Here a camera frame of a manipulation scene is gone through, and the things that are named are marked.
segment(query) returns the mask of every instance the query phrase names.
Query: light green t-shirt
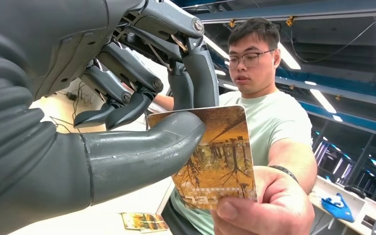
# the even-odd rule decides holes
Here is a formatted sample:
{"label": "light green t-shirt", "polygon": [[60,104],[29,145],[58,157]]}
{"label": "light green t-shirt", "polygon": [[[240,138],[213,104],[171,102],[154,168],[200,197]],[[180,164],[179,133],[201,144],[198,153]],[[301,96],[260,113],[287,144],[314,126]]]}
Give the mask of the light green t-shirt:
{"label": "light green t-shirt", "polygon": [[[245,99],[240,92],[220,95],[219,106],[242,105],[246,110],[254,165],[268,165],[270,146],[281,139],[312,145],[312,124],[303,107],[288,94],[277,91],[258,98]],[[204,235],[214,235],[213,220],[207,210],[191,210],[184,206],[176,189],[170,200],[183,217]]]}

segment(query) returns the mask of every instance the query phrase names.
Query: ear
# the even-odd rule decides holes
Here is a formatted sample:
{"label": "ear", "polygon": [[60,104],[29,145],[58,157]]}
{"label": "ear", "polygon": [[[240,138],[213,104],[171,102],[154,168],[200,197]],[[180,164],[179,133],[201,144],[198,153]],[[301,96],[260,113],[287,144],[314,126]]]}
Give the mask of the ear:
{"label": "ear", "polygon": [[273,52],[273,66],[275,67],[275,69],[278,68],[278,66],[280,65],[280,61],[282,60],[282,55],[280,53],[280,49],[276,49],[274,52]]}

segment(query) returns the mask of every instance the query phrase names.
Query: yellow bracket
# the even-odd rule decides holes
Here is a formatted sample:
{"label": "yellow bracket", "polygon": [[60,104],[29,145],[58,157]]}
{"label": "yellow bracket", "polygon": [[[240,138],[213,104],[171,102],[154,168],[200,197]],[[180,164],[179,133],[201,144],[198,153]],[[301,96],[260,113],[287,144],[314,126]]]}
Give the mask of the yellow bracket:
{"label": "yellow bracket", "polygon": [[234,28],[235,20],[234,20],[234,19],[231,19],[231,21],[228,23],[228,25],[229,25],[231,28]]}
{"label": "yellow bracket", "polygon": [[289,16],[289,19],[286,21],[287,26],[291,27],[294,20],[295,18],[293,16]]}

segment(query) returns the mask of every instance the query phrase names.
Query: short black hair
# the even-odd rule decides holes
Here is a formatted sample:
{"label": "short black hair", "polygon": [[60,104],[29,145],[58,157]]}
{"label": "short black hair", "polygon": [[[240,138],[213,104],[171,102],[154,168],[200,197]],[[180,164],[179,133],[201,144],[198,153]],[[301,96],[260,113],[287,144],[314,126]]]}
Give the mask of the short black hair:
{"label": "short black hair", "polygon": [[269,49],[278,48],[279,28],[271,21],[261,17],[248,19],[236,26],[228,37],[228,46],[230,47],[250,35],[256,35],[259,40],[266,42]]}

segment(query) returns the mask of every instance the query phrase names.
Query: young man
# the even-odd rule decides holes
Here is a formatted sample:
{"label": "young man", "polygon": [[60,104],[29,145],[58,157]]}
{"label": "young man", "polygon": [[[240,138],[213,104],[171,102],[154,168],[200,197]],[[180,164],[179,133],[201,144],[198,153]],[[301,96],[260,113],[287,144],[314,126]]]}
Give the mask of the young man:
{"label": "young man", "polygon": [[[254,18],[237,26],[228,42],[230,76],[239,91],[222,94],[220,106],[241,104],[246,110],[259,202],[225,198],[216,211],[190,210],[175,190],[165,220],[175,222],[174,234],[307,235],[314,218],[307,194],[317,175],[312,125],[301,105],[275,86],[279,31]],[[173,108],[171,97],[155,102]]]}

